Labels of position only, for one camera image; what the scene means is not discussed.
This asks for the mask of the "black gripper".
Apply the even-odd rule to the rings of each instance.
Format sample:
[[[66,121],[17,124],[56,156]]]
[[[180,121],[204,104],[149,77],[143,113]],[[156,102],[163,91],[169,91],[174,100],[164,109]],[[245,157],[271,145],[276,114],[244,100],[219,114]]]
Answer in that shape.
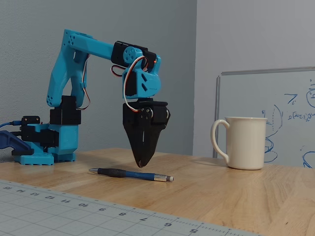
[[[123,126],[126,131],[135,162],[145,167],[153,157],[158,138],[170,118],[167,102],[140,98],[129,105],[123,104]]]

